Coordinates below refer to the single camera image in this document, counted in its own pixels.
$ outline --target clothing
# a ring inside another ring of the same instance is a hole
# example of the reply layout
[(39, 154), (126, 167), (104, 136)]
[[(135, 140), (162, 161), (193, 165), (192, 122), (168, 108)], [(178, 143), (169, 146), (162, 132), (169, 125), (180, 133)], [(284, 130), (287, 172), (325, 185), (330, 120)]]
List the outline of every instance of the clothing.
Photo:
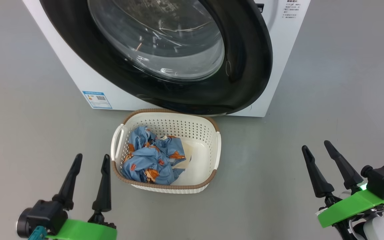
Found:
[(131, 132), (128, 149), (130, 154), (121, 170), (127, 179), (170, 185), (185, 170), (182, 167), (187, 167), (187, 164), (178, 165), (186, 160), (180, 138), (158, 138), (148, 126), (139, 126)]

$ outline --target brown basket rim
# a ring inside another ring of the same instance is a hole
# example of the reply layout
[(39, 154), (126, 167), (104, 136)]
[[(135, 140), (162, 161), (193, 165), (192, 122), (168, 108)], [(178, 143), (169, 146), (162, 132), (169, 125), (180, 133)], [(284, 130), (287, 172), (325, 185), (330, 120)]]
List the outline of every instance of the brown basket rim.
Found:
[[(182, 114), (182, 113), (178, 113), (178, 112), (171, 111), (171, 110), (168, 110), (168, 109), (158, 109), (158, 108), (156, 108), (156, 109), (140, 109), (140, 110), (134, 111), (130, 115), (128, 115), (125, 118), (125, 120), (124, 120), (124, 124), (126, 124), (127, 121), (131, 117), (133, 117), (134, 115), (137, 115), (137, 114), (140, 114), (140, 113), (151, 113), (151, 112), (163, 112), (163, 113)], [(216, 132), (219, 132), (219, 128), (218, 128), (216, 122), (212, 118), (210, 118), (210, 117), (202, 117), (202, 118), (205, 118), (205, 119), (209, 120), (209, 122), (211, 122), (211, 124), (214, 126), (214, 129), (216, 130)], [(217, 172), (217, 170), (214, 169), (213, 172), (211, 173), (211, 175), (204, 182), (202, 182), (200, 184), (197, 184), (197, 185), (174, 186), (174, 185), (158, 185), (158, 184), (144, 183), (144, 182), (139, 182), (139, 181), (133, 181), (133, 180), (130, 180), (130, 179), (126, 179), (124, 176), (122, 176), (119, 173), (119, 171), (118, 171), (118, 169), (116, 167), (116, 162), (115, 161), (112, 161), (112, 169), (115, 172), (115, 175), (121, 181), (123, 181), (125, 183), (134, 184), (134, 185), (142, 186), (142, 187), (152, 187), (152, 188), (160, 188), (160, 189), (174, 189), (174, 190), (198, 189), (198, 188), (204, 187), (205, 185), (209, 184), (213, 180), (213, 178), (214, 178), (214, 176), (216, 175), (216, 172)]]

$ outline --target basket handle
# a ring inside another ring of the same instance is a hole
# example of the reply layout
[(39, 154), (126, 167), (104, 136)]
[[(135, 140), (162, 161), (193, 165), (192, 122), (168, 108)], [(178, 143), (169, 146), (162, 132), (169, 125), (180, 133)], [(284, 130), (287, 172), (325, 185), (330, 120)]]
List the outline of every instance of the basket handle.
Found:
[(220, 132), (216, 132), (217, 135), (217, 155), (216, 155), (216, 163), (214, 164), (214, 169), (218, 168), (218, 164), (220, 162), (220, 153), (221, 153), (221, 135)]
[[(124, 129), (123, 129), (123, 124), (119, 125), (115, 132), (113, 133), (112, 137), (112, 142), (111, 142), (111, 160), (115, 161), (116, 159), (119, 158), (119, 151), (121, 150), (121, 140), (123, 139), (124, 136)], [(118, 147), (116, 149), (116, 154), (115, 154), (115, 145), (116, 145), (116, 140), (119, 139), (118, 141)]]

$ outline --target gray floor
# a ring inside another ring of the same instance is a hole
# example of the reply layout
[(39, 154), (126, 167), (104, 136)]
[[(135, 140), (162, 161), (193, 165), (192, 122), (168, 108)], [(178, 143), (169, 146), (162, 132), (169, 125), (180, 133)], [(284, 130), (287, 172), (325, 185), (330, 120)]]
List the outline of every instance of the gray floor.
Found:
[[(20, 0), (0, 0), (0, 239), (55, 194), (84, 154), (72, 217), (87, 220), (112, 133), (128, 112), (93, 110)], [(217, 176), (200, 194), (137, 190), (112, 177), (120, 240), (327, 239), (300, 152), (344, 191), (331, 140), (350, 163), (384, 165), (384, 1), (313, 0), (265, 118), (218, 117)]]

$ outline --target green led light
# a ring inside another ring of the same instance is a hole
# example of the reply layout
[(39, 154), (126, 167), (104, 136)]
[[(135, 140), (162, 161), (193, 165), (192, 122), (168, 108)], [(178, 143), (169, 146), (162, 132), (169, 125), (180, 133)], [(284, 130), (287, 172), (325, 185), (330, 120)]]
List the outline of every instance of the green led light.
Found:
[(364, 185), (361, 185), (361, 190), (366, 190), (367, 189), (367, 183), (366, 184), (364, 184)]

